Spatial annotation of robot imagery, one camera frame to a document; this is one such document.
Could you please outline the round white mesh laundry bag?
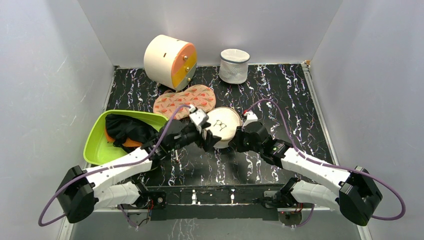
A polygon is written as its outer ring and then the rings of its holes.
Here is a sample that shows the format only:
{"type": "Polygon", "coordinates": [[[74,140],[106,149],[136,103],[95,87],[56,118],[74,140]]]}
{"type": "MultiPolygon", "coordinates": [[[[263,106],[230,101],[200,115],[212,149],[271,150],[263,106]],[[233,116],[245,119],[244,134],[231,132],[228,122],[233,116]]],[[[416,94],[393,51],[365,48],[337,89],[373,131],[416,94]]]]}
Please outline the round white mesh laundry bag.
{"type": "Polygon", "coordinates": [[[213,147],[215,149],[228,148],[237,127],[242,125],[240,115],[230,107],[217,107],[209,111],[207,116],[210,126],[203,130],[203,136],[206,137],[207,131],[210,130],[214,136],[221,138],[213,147]]]}

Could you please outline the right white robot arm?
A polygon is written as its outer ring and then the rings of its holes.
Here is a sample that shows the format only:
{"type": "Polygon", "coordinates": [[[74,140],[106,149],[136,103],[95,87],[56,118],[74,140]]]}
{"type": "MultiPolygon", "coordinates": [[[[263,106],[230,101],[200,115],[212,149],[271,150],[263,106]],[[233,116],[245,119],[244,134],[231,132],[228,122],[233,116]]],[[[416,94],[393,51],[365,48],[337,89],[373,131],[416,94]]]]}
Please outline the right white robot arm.
{"type": "Polygon", "coordinates": [[[255,121],[239,126],[229,146],[237,152],[255,152],[270,165],[298,173],[312,182],[292,177],[276,192],[265,191],[263,205],[267,208],[295,207],[308,203],[338,210],[359,226],[366,226],[383,195],[374,180],[362,167],[354,170],[328,167],[324,161],[298,153],[294,146],[282,139],[273,138],[255,121]]]}

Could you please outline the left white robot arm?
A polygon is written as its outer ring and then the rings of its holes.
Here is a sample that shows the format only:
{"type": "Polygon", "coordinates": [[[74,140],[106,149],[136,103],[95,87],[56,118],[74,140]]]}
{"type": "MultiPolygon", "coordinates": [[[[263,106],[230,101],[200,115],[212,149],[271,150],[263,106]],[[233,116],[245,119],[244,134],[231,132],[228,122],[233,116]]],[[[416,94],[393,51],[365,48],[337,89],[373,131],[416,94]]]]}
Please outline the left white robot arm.
{"type": "Polygon", "coordinates": [[[163,192],[150,192],[140,183],[121,182],[157,168],[172,151],[192,143],[209,151],[221,137],[212,133],[210,123],[197,128],[194,123],[174,120],[155,132],[132,152],[108,163],[81,169],[72,167],[59,185],[56,196],[69,223],[78,223],[93,211],[118,205],[146,209],[166,199],[163,192]]]}

